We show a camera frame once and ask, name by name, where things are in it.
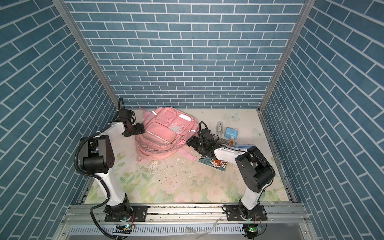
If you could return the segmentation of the colourful illustrated book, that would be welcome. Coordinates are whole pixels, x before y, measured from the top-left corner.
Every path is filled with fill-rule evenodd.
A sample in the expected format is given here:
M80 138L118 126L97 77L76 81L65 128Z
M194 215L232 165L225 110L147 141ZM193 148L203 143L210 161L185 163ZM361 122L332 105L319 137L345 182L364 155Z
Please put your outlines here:
M230 140L219 138L217 143L225 144L229 147L234 147L236 145L236 141L233 138L231 138ZM226 166L228 164L228 162L226 161L220 161L220 160L217 160L216 158L210 158L210 157L200 157L199 163L212 167L214 169L220 170L222 172L226 170Z

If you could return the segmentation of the pink student backpack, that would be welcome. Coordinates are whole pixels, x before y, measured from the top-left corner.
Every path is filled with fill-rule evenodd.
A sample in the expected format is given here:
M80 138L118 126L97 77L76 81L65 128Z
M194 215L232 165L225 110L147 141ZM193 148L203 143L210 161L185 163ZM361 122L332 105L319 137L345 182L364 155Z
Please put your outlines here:
M180 150L198 131L197 120L171 107L143 110L145 132L135 136L139 160L163 160Z

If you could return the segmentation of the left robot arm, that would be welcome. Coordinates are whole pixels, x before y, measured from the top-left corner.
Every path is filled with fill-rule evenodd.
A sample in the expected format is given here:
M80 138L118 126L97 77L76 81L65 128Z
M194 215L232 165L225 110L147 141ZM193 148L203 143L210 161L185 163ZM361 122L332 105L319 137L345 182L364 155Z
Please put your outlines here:
M105 213L117 218L128 218L133 209L127 194L119 186L114 173L115 154L112 142L119 136L131 137L145 132L143 124L136 124L133 111L122 109L106 127L80 140L75 153L74 167L80 174L96 179L107 198Z

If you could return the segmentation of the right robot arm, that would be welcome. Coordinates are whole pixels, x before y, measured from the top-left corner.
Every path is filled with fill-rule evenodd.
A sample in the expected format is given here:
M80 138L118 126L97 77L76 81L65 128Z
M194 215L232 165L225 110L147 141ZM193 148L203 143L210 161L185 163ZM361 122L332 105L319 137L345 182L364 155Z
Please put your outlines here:
M257 147L237 149L196 136L188 139L187 145L202 157L237 165L246 184L245 193L239 201L238 213L245 220L259 215L258 211L263 210L260 205L261 195L273 183L276 172Z

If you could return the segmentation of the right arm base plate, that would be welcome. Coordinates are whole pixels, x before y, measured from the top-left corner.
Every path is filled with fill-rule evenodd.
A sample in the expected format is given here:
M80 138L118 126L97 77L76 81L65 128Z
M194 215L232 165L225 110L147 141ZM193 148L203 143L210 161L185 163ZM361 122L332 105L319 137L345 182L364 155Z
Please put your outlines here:
M228 221L256 221L263 222L268 219L268 214L263 205L257 205L252 210L248 210L242 205L223 205Z

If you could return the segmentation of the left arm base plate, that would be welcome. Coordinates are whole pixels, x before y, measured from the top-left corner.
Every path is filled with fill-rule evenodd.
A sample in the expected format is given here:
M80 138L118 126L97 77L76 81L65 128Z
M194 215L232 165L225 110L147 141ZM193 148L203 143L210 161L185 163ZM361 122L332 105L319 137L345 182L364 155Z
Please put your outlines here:
M144 222L147 217L148 206L106 206L104 212L107 214L105 222L128 223Z

